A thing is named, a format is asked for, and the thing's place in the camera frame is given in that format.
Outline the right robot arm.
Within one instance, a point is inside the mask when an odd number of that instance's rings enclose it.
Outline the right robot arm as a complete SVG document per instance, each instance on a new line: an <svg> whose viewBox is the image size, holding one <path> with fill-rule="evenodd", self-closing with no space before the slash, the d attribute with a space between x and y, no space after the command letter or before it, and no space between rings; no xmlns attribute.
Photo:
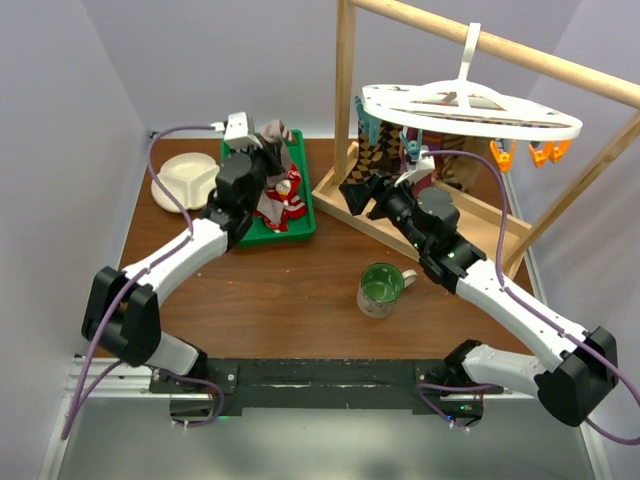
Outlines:
<svg viewBox="0 0 640 480"><path fill-rule="evenodd" d="M489 314L529 349L521 355L465 342L446 359L452 390L506 387L536 397L555 419L577 427L616 386L615 337L558 315L503 277L458 233L460 213L449 192L428 187L415 194L407 182L397 184L379 173L339 190L352 215L389 220L414 247L430 280Z"/></svg>

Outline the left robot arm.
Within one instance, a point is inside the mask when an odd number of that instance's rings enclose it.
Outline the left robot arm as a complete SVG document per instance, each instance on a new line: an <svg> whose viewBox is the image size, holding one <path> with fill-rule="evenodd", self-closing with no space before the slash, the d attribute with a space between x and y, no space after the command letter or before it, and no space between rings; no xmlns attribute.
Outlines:
<svg viewBox="0 0 640 480"><path fill-rule="evenodd" d="M285 141L259 136L257 145L235 150L224 160L205 208L184 232L124 270L105 267L96 274L81 327L92 349L101 347L133 367L170 371L185 392L205 385L202 352L163 332L160 307L200 267L246 235L269 178L287 170L285 149Z"/></svg>

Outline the white round clip hanger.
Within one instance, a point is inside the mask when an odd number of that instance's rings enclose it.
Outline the white round clip hanger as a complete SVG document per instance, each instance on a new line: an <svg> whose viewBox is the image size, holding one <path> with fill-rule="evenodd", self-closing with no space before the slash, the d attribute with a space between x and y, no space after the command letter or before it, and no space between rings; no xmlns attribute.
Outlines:
<svg viewBox="0 0 640 480"><path fill-rule="evenodd" d="M455 79L423 85L365 85L363 112L381 121L439 133L523 141L577 138L583 127L578 118L468 80L480 33L479 23L469 25Z"/></svg>

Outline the maroon sock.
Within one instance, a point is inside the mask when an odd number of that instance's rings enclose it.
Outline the maroon sock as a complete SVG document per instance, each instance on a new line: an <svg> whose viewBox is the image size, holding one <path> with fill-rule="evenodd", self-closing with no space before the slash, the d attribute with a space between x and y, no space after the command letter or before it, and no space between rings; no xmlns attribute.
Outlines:
<svg viewBox="0 0 640 480"><path fill-rule="evenodd" d="M414 128L408 128L406 130L406 138L408 141L414 141L418 139L418 130ZM422 131L422 146L427 148L429 151L439 151L444 146L445 135L439 132L431 132L431 131ZM432 175L436 177L441 170L443 160L441 155L436 155L434 157L435 161L435 169L432 172Z"/></svg>

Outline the argyle brown sock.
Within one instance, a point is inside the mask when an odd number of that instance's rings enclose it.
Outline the argyle brown sock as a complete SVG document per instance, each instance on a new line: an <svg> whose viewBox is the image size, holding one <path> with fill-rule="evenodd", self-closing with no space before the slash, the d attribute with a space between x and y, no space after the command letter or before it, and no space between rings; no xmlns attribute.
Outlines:
<svg viewBox="0 0 640 480"><path fill-rule="evenodd" d="M399 125L382 122L378 141L375 145L372 145L369 142L368 134L362 128L359 128L357 160L343 184L363 183L378 171L397 175L401 168L400 132L401 127Z"/></svg>

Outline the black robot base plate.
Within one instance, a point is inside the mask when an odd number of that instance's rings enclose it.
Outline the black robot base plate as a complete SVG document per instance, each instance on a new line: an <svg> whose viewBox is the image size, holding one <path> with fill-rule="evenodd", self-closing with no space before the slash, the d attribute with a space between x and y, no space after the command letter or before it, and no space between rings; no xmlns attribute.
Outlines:
<svg viewBox="0 0 640 480"><path fill-rule="evenodd" d="M438 390L420 383L470 387L443 360L209 359L205 378L224 394L222 414L248 409L409 410L431 414Z"/></svg>

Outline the red white patterned sock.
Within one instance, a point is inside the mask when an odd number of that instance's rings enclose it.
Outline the red white patterned sock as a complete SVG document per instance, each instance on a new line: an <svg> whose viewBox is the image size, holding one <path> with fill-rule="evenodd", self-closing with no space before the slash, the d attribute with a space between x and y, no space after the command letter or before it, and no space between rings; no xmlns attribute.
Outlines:
<svg viewBox="0 0 640 480"><path fill-rule="evenodd" d="M275 233L288 231L288 223L292 220L302 219L308 212L306 203L298 194L298 189L302 184L302 177L295 164L291 166L285 179L275 186L269 187L265 192L273 199L278 199L284 204L281 223L279 226L270 224L263 219L264 224Z"/></svg>

